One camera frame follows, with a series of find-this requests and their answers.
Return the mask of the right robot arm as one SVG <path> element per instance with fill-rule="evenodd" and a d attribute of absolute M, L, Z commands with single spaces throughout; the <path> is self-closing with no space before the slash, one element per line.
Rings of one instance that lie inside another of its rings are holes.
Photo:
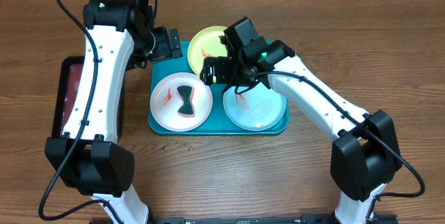
<path fill-rule="evenodd" d="M 341 190 L 339 205 L 322 223 L 397 223 L 374 213 L 376 199 L 401 168 L 392 119 L 351 104 L 313 75 L 281 40 L 267 43 L 247 17 L 220 35 L 226 56 L 206 57 L 200 79 L 227 88 L 266 88 L 295 104 L 332 144 L 330 174 Z"/>

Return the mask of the white pink plate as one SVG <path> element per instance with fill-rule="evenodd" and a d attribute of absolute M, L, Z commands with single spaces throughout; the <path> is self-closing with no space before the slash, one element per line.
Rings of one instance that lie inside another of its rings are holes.
<path fill-rule="evenodd" d="M 194 117 L 184 117 L 178 114 L 183 104 L 177 92 L 179 86 L 191 86 L 194 90 Z M 175 131 L 190 131 L 199 127 L 208 117 L 213 106 L 213 96 L 210 87 L 204 85 L 197 75 L 179 72 L 162 79 L 151 94 L 149 105 L 152 107 L 154 119 L 164 128 Z"/>

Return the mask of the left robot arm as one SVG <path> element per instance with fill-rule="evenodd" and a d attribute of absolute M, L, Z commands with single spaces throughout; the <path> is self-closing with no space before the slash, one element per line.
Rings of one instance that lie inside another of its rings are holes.
<path fill-rule="evenodd" d="M 177 29 L 155 26 L 157 0 L 89 0 L 77 22 L 86 38 L 74 105 L 44 153 L 54 179 L 90 197 L 109 223 L 151 223 L 133 186 L 135 159 L 118 145 L 124 75 L 182 55 Z"/>

